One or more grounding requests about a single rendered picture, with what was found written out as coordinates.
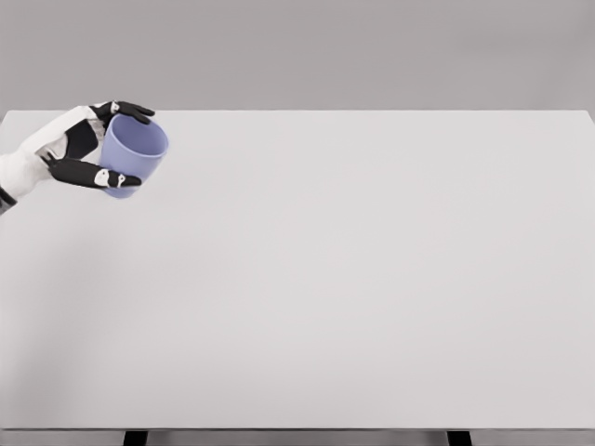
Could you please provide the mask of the lavender blue cup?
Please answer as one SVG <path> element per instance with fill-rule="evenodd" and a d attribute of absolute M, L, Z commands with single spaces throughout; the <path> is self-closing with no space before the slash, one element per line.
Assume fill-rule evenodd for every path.
<path fill-rule="evenodd" d="M 117 114 L 106 131 L 99 165 L 127 177 L 138 177 L 144 184 L 163 161 L 168 146 L 168 136 L 155 121 L 146 125 Z"/>

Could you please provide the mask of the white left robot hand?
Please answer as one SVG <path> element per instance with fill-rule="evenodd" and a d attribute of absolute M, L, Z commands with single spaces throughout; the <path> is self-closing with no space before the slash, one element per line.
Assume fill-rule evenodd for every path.
<path fill-rule="evenodd" d="M 102 146 L 109 125 L 119 115 L 148 125 L 155 111 L 121 99 L 67 110 L 20 144 L 23 184 L 29 190 L 47 179 L 95 190 L 130 189 L 141 185 L 138 177 L 85 160 Z"/>

